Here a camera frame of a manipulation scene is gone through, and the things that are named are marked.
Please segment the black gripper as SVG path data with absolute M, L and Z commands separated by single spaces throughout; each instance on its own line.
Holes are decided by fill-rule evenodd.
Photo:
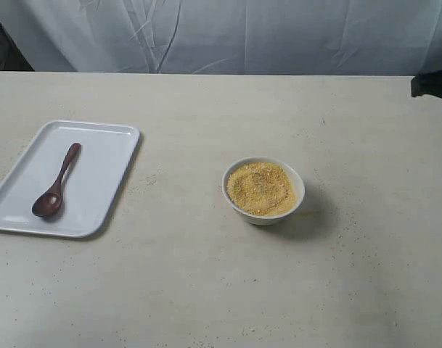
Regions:
M 411 95 L 429 95 L 442 99 L 442 70 L 414 76 L 411 80 Z

